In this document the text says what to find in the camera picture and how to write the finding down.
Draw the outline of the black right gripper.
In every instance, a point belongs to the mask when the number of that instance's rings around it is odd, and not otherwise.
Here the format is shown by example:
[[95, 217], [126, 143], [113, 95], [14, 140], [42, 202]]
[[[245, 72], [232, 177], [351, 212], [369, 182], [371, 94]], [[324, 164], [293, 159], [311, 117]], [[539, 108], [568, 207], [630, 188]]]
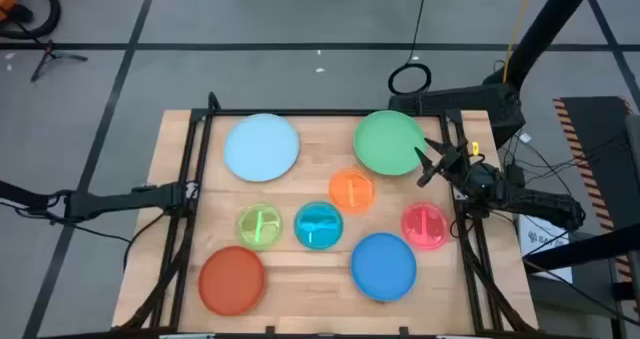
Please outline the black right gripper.
[[471, 173], [469, 156], [464, 153], [467, 141], [463, 141], [459, 146], [454, 146], [450, 143], [439, 143], [429, 138], [424, 138], [424, 140], [429, 147], [441, 155], [441, 158], [436, 164], [433, 164], [423, 151], [418, 147], [414, 148], [422, 165], [422, 175], [417, 180], [417, 185], [419, 187], [426, 186], [432, 177], [438, 174], [453, 187], [464, 188]]

